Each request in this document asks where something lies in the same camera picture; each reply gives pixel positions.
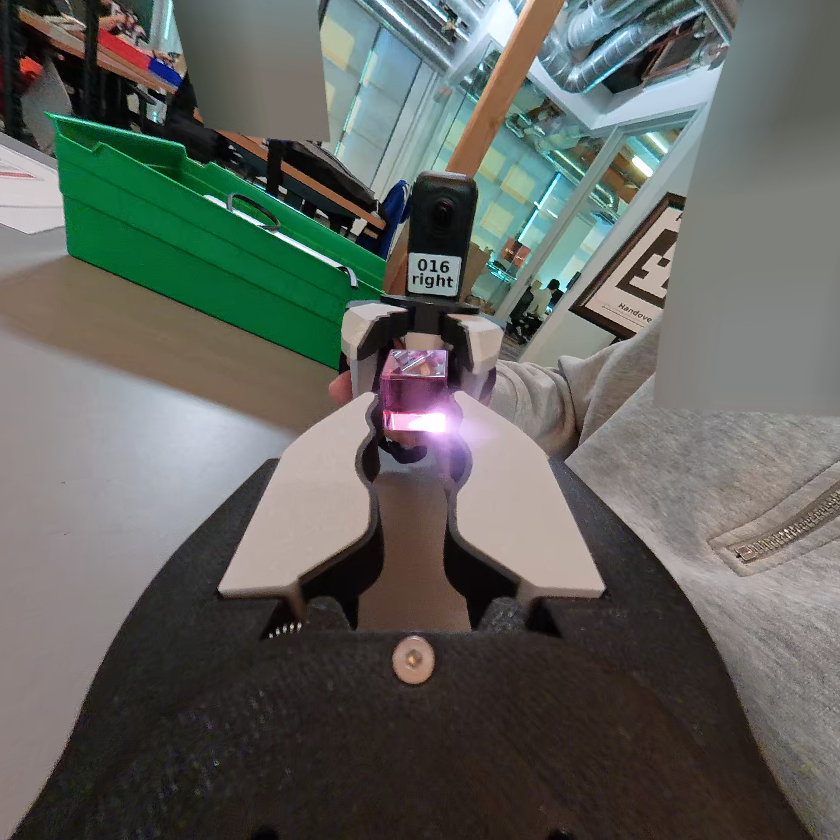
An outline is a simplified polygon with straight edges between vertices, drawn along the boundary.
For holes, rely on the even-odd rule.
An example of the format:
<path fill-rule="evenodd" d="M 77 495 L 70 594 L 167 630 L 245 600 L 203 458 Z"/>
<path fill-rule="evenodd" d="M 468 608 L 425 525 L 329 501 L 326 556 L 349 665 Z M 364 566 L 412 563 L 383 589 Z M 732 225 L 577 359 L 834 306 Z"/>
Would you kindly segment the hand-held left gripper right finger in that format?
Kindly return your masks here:
<path fill-rule="evenodd" d="M 448 529 L 460 549 L 513 585 L 516 600 L 599 599 L 606 590 L 546 453 L 465 392 L 454 441 L 467 454 L 450 497 Z"/>

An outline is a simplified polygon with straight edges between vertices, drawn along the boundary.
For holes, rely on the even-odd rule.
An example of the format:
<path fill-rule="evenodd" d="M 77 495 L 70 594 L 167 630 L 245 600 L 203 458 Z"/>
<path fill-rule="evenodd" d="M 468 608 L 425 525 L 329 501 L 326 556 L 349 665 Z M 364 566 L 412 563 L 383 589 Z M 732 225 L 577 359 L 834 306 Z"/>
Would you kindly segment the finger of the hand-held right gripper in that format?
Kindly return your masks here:
<path fill-rule="evenodd" d="M 384 303 L 355 303 L 343 315 L 341 346 L 350 366 L 352 398 L 374 390 L 381 356 L 393 348 L 393 314 L 394 307 Z"/>
<path fill-rule="evenodd" d="M 476 314 L 451 316 L 455 383 L 477 401 L 486 401 L 495 386 L 503 329 Z"/>

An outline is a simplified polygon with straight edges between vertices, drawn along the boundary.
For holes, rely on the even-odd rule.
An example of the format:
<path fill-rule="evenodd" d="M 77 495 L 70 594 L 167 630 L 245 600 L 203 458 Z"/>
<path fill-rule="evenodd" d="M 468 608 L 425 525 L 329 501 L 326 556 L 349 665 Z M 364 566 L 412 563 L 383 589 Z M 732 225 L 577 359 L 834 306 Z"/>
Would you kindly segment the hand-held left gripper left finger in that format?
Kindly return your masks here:
<path fill-rule="evenodd" d="M 283 451 L 218 584 L 223 598 L 306 604 L 304 585 L 373 535 L 378 511 L 362 455 L 377 402 L 363 393 Z"/>

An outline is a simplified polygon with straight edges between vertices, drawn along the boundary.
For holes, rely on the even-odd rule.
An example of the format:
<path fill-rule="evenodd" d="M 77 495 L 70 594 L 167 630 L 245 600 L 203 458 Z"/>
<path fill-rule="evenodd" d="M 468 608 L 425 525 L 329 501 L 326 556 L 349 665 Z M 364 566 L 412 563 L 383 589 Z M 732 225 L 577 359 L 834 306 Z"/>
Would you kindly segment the transparent purple cube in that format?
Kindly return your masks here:
<path fill-rule="evenodd" d="M 380 374 L 383 428 L 397 434 L 443 434 L 449 414 L 448 352 L 391 350 Z"/>

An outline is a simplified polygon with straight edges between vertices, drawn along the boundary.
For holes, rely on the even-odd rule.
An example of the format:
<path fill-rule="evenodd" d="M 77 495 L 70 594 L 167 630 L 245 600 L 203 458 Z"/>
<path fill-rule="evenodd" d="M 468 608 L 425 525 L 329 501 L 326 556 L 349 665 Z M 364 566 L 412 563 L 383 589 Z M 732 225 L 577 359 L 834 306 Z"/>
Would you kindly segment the person's right forearm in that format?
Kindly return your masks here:
<path fill-rule="evenodd" d="M 500 361 L 488 407 L 546 456 L 565 458 L 638 394 L 652 400 L 662 316 L 631 339 L 554 367 Z"/>

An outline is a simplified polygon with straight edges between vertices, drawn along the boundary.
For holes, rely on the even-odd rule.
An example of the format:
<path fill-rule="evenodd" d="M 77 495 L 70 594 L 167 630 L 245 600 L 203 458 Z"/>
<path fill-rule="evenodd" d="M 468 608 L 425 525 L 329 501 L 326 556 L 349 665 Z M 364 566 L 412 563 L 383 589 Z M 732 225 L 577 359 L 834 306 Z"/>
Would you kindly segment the white long object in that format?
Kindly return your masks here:
<path fill-rule="evenodd" d="M 298 241 L 297 239 L 290 237 L 282 232 L 281 229 L 281 222 L 280 220 L 270 212 L 266 207 L 259 204 L 254 199 L 250 198 L 246 194 L 243 193 L 236 193 L 231 192 L 227 194 L 226 199 L 222 201 L 219 198 L 211 194 L 205 194 L 204 198 L 209 201 L 211 204 L 216 205 L 217 207 L 222 207 L 226 209 L 230 214 L 238 217 L 239 219 L 246 221 L 247 223 L 251 224 L 254 227 L 257 227 L 268 235 L 271 235 L 275 238 L 278 238 L 284 244 L 294 248 L 295 250 L 301 252 L 304 255 L 314 258 L 315 260 L 319 261 L 320 263 L 324 264 L 325 266 L 329 266 L 348 278 L 350 283 L 350 288 L 352 290 L 358 290 L 360 288 L 360 281 L 353 271 L 352 268 L 346 266 L 335 259 L 331 259 L 327 257 L 323 253 L 310 248 L 307 245 L 304 245 L 302 242 Z M 241 202 L 243 204 L 249 205 L 252 209 L 257 211 L 259 218 L 253 217 L 241 210 L 238 209 L 236 206 L 236 202 Z"/>

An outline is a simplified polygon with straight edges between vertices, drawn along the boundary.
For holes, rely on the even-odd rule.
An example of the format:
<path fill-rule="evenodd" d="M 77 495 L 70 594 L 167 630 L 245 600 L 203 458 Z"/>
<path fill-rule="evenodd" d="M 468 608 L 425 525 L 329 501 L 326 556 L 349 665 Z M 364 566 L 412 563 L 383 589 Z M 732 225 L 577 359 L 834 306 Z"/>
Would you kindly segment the blue jacket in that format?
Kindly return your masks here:
<path fill-rule="evenodd" d="M 400 180 L 391 187 L 384 201 L 379 204 L 379 213 L 385 223 L 378 239 L 376 254 L 387 260 L 398 229 L 411 215 L 412 185 Z"/>

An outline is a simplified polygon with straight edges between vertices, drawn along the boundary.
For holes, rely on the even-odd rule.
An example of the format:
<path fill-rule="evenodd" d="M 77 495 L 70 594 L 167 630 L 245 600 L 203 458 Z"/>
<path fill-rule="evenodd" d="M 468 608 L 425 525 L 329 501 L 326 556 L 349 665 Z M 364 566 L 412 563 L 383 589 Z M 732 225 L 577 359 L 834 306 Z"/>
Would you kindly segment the black bag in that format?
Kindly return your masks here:
<path fill-rule="evenodd" d="M 372 212 L 377 207 L 375 195 L 334 155 L 310 141 L 289 141 L 283 160 L 302 174 Z"/>

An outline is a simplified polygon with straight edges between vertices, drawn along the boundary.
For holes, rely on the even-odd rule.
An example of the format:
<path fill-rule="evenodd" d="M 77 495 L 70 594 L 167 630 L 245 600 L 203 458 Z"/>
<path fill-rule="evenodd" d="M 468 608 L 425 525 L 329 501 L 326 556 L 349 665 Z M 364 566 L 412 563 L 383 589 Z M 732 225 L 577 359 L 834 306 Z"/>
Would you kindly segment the wooden table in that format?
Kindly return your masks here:
<path fill-rule="evenodd" d="M 245 136 L 236 132 L 225 132 L 215 130 L 215 133 L 224 137 L 231 144 L 246 150 L 250 154 L 260 158 L 264 161 L 269 170 L 279 169 L 282 173 L 282 185 L 286 188 L 286 181 L 290 180 L 292 184 L 298 186 L 306 186 L 310 192 L 316 193 L 322 197 L 323 201 L 331 202 L 333 205 L 341 207 L 342 210 L 351 214 L 354 218 L 360 218 L 365 221 L 369 228 L 376 228 L 380 231 L 385 230 L 385 221 L 375 213 L 370 213 L 362 206 L 351 201 L 349 198 L 335 192 L 328 186 L 320 183 L 309 175 L 299 171 L 296 167 L 290 165 L 282 159 L 278 153 L 272 153 L 268 146 L 264 145 L 253 137 Z"/>

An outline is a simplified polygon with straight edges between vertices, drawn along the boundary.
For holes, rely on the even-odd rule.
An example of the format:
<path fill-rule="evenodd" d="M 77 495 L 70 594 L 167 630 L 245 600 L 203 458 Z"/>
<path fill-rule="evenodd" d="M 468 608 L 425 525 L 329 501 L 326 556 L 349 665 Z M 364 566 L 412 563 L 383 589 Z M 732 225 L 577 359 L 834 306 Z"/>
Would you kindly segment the green plastic bin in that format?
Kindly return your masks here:
<path fill-rule="evenodd" d="M 377 299 L 385 262 L 179 143 L 50 113 L 70 256 L 336 369 L 349 301 Z M 243 193 L 348 278 L 213 205 Z"/>

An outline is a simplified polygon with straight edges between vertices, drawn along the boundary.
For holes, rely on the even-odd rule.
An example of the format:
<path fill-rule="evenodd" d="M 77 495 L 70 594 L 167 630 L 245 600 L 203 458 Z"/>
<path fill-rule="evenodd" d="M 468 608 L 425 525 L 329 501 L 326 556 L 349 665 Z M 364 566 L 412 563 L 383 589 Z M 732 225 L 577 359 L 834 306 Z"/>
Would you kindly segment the white paper sheet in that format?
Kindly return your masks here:
<path fill-rule="evenodd" d="M 35 235 L 65 226 L 56 170 L 1 146 L 1 225 Z"/>

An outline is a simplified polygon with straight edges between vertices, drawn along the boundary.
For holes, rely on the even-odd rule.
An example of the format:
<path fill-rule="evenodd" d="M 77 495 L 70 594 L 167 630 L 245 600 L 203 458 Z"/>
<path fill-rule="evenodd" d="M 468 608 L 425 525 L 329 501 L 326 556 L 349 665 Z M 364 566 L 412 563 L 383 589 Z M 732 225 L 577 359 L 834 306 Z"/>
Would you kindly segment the wooden post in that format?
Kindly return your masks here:
<path fill-rule="evenodd" d="M 450 156 L 446 172 L 474 177 L 564 1 L 527 1 Z"/>

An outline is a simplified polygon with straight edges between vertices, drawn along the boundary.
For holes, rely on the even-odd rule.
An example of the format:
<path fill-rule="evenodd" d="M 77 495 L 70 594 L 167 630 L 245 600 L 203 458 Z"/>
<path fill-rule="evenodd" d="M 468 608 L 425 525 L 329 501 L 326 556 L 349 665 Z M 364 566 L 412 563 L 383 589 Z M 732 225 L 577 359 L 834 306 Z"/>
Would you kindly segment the silver ventilation duct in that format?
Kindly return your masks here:
<path fill-rule="evenodd" d="M 568 2 L 538 60 L 571 94 L 639 91 L 725 59 L 740 2 Z"/>

